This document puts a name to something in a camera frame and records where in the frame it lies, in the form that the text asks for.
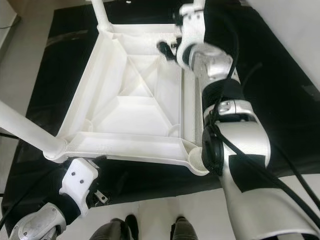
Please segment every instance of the cylindrical leg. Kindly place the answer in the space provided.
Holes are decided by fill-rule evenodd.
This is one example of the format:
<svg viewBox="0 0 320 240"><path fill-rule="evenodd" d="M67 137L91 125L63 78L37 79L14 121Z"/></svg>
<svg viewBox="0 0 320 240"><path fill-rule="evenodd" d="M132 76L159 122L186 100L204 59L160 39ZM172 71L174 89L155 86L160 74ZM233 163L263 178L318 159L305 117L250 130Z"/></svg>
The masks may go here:
<svg viewBox="0 0 320 240"><path fill-rule="evenodd" d="M55 138L0 101L0 127L43 151L49 158L61 154L66 142Z"/></svg>
<svg viewBox="0 0 320 240"><path fill-rule="evenodd" d="M98 30L108 30L112 32L112 24L109 22L105 6L102 0L91 0L96 20L98 21Z"/></svg>

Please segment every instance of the black cable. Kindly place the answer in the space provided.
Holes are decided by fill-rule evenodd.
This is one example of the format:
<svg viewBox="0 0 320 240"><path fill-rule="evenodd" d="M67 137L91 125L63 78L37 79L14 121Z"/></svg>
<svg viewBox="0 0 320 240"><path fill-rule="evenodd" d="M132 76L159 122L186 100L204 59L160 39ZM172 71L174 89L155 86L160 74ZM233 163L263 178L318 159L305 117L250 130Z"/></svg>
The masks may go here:
<svg viewBox="0 0 320 240"><path fill-rule="evenodd" d="M314 191L311 189L311 187L308 185L304 177L300 174L300 172L297 170L296 166L294 163L289 159L288 155L285 153L285 151L275 142L271 141L271 144L278 150L278 152L283 156L285 161L288 163L290 168L292 169L294 175L296 178L299 180L300 184L303 186L305 191L308 193L312 201L315 203L315 205L318 207L320 210L320 200L317 197L317 195L314 193Z"/></svg>
<svg viewBox="0 0 320 240"><path fill-rule="evenodd" d="M21 197L19 197L9 208L7 211L5 211L3 217L0 220L0 230L3 228L3 226L5 225L6 219L9 216L9 214L12 212L12 210L22 201L22 199L24 199L29 193L30 191L38 185L39 182L41 182L42 179L46 178L48 175L50 175L52 172L54 172L55 170L58 170L61 168L61 166L63 165L63 163L59 164L58 166L56 166L55 168L47 171L45 174L41 175L37 180L35 180L33 182L33 184L24 192L24 194L21 195Z"/></svg>
<svg viewBox="0 0 320 240"><path fill-rule="evenodd" d="M11 26L3 26L3 27L0 27L0 29L10 29L10 28L14 27L15 25L17 25L21 21L20 16L18 16L17 18L18 18L18 20L16 22L14 22Z"/></svg>
<svg viewBox="0 0 320 240"><path fill-rule="evenodd" d="M11 134L2 133L2 132L0 132L0 136L1 137L5 137L5 138L9 138L9 139L19 139L17 136L14 136L14 135L11 135Z"/></svg>
<svg viewBox="0 0 320 240"><path fill-rule="evenodd" d="M210 121L212 120L212 122L214 123L217 119L217 114L218 114L218 107L224 97L224 91L225 91L225 87L226 85L228 84L229 81L231 81L231 78L232 78L232 75L236 69L236 65L237 65L237 62L238 62L238 58L239 58L239 38L238 38L238 34L235 30L235 27L232 23L232 21L226 17L225 15L222 15L220 13L215 13L214 15L215 17L218 17L220 19L223 20L223 23L225 24L225 26L227 27L227 29L229 30L229 32L231 33L232 35L232 38L233 38L233 51L232 51L232 64L231 64L231 67L230 67L230 70L229 70L229 73L226 77L226 80L224 82L224 85L222 87L222 91L221 91L221 94L220 94L220 97L219 99L217 100L217 102L214 104L214 107L213 107L213 110L212 110L212 118L210 119Z"/></svg>
<svg viewBox="0 0 320 240"><path fill-rule="evenodd" d="M308 217L314 222L314 224L320 229L320 218L315 214L315 212L286 184L284 184L280 179L271 174L264 167L258 165L245 153L243 153L239 148L237 148L232 142L230 142L219 130L217 125L212 126L213 132L215 135L224 142L232 151L237 155L241 156L247 165L251 168L254 168L255 171L258 171L262 176L271 181L274 185L283 190L292 200L298 204L298 206L308 215Z"/></svg>
<svg viewBox="0 0 320 240"><path fill-rule="evenodd" d="M249 78L257 71L258 69L262 68L263 64L261 62L258 62L256 65L251 68L251 70L248 72L248 74L245 76L243 82L241 83L242 89L245 89L245 86L249 80Z"/></svg>

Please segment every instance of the pants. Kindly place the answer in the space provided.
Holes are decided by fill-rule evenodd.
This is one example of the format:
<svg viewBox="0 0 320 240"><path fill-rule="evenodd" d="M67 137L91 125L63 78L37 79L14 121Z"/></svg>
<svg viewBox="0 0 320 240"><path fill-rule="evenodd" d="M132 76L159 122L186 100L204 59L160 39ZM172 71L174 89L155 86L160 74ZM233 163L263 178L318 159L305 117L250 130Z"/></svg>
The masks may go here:
<svg viewBox="0 0 320 240"><path fill-rule="evenodd" d="M128 225L124 221L115 218L95 231L90 240L133 239ZM190 222L185 218L180 218L171 227L170 240L198 240L198 237Z"/></svg>

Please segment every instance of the black shoe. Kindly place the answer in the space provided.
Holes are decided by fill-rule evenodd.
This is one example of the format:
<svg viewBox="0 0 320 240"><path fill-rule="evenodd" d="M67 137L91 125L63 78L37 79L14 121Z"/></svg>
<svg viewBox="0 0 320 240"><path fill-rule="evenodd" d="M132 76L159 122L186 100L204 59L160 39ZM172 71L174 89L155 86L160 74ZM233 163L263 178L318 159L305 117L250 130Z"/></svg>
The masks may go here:
<svg viewBox="0 0 320 240"><path fill-rule="evenodd" d="M170 232L170 240L172 240L174 238L174 232L176 229L176 223L180 220L180 219L186 219L184 216L178 216L175 220L175 223L171 225L171 232Z"/></svg>
<svg viewBox="0 0 320 240"><path fill-rule="evenodd" d="M126 222L119 218L113 218L110 222L119 222L120 223L120 232L122 240L131 240L129 235L129 226Z"/></svg>
<svg viewBox="0 0 320 240"><path fill-rule="evenodd" d="M126 216L124 221L129 226L129 228L131 230L132 238L134 240L138 240L139 239L139 229L138 229L138 222L137 222L136 216L133 214L130 214L130 215Z"/></svg>

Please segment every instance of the shoe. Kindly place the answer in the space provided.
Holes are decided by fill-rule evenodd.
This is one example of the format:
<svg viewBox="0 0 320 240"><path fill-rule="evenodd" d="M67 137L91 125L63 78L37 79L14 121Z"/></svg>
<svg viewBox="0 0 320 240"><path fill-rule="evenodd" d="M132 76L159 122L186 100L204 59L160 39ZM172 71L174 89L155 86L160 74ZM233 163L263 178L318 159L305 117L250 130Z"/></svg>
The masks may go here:
<svg viewBox="0 0 320 240"><path fill-rule="evenodd" d="M135 215L130 214L126 216L124 222L129 226L131 235L134 240L139 240L138 221Z"/></svg>
<svg viewBox="0 0 320 240"><path fill-rule="evenodd" d="M110 222L119 222L120 223L120 232L122 240L130 240L130 234L129 234L129 226L126 222L119 218L113 218Z"/></svg>
<svg viewBox="0 0 320 240"><path fill-rule="evenodd" d="M175 222L178 222L180 219L186 219L184 216L178 216L175 220Z"/></svg>

